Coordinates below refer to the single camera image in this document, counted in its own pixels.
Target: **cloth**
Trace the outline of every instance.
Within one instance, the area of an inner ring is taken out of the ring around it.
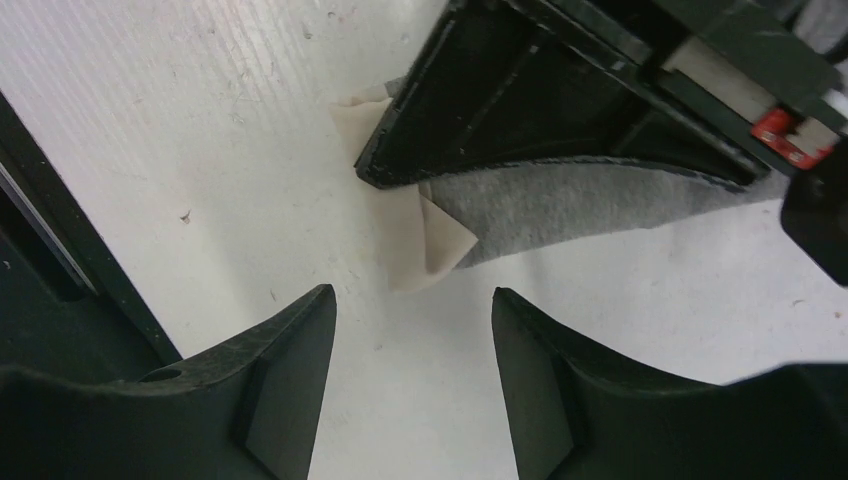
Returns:
[[[377,87],[330,106],[351,167],[390,100],[386,89]],[[360,184],[377,225],[378,252],[391,291],[415,292],[436,283],[477,243],[473,233],[422,196],[419,186],[378,190]]]

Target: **white floor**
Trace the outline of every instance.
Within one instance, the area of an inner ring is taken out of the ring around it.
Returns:
[[[326,105],[402,75],[441,2],[81,3],[0,4],[0,89],[184,355],[336,287],[312,479],[516,478],[496,286],[701,380],[848,359],[848,292],[776,202],[389,294]]]

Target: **gray felt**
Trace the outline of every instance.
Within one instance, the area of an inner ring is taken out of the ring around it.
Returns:
[[[813,0],[798,34],[817,50],[848,26],[844,0]],[[399,82],[386,85],[389,94]],[[588,235],[653,228],[721,208],[779,198],[788,179],[773,172],[733,194],[679,175],[613,165],[545,165],[430,181],[430,199],[479,243],[459,267]]]

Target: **beige fabric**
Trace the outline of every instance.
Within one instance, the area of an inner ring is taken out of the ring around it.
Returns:
[[[381,86],[330,106],[351,166],[390,101]],[[360,184],[377,224],[380,260],[391,291],[415,292],[433,285],[477,243],[473,233],[422,196],[417,185],[378,190]]]

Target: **black plastic bracket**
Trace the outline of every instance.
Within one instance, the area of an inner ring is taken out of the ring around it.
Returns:
[[[521,480],[815,478],[848,471],[848,366],[727,386],[678,377],[498,289],[492,329]]]
[[[325,285],[138,382],[2,367],[0,477],[305,480],[335,321]]]

